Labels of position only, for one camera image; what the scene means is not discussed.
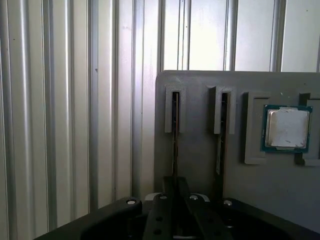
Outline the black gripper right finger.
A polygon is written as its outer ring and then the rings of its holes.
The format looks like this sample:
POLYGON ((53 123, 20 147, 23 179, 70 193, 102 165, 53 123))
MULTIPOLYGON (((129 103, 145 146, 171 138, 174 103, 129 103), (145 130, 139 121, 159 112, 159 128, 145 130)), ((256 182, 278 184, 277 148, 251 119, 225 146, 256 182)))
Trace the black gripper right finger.
POLYGON ((205 201, 176 178, 180 196, 204 240, 316 240, 317 233, 233 198, 205 201))

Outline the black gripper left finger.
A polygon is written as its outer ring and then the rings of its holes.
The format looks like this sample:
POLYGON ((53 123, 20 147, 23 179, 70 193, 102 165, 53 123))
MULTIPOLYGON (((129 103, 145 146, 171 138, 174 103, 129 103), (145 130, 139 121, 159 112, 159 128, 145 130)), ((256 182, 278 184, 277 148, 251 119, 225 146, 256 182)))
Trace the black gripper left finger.
POLYGON ((124 197, 39 237, 41 240, 171 240, 174 179, 152 200, 124 197))

